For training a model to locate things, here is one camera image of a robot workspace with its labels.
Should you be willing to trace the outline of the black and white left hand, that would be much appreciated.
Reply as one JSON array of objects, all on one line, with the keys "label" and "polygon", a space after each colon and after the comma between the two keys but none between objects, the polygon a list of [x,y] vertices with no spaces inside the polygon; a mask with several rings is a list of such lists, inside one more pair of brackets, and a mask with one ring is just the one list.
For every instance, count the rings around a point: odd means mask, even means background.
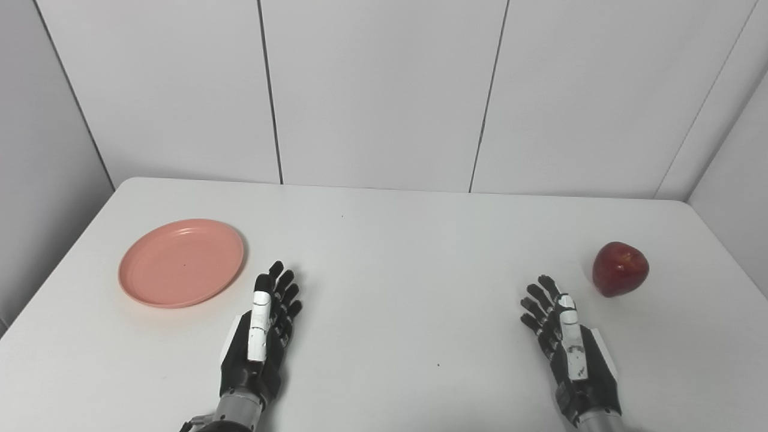
[{"label": "black and white left hand", "polygon": [[294,322],[304,307],[295,274],[275,262],[259,274],[251,309],[236,318],[234,331],[220,364],[220,395],[243,390],[272,404],[282,386],[281,369],[293,337]]}]

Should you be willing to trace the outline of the black and white right hand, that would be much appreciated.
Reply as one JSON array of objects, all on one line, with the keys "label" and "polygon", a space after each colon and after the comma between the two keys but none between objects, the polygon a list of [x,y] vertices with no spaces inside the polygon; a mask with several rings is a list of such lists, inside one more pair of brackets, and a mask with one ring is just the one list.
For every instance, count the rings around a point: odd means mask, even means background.
[{"label": "black and white right hand", "polygon": [[598,331],[581,324],[573,298],[551,277],[541,274],[526,292],[520,320],[548,361],[565,420],[578,431],[626,431],[615,367]]}]

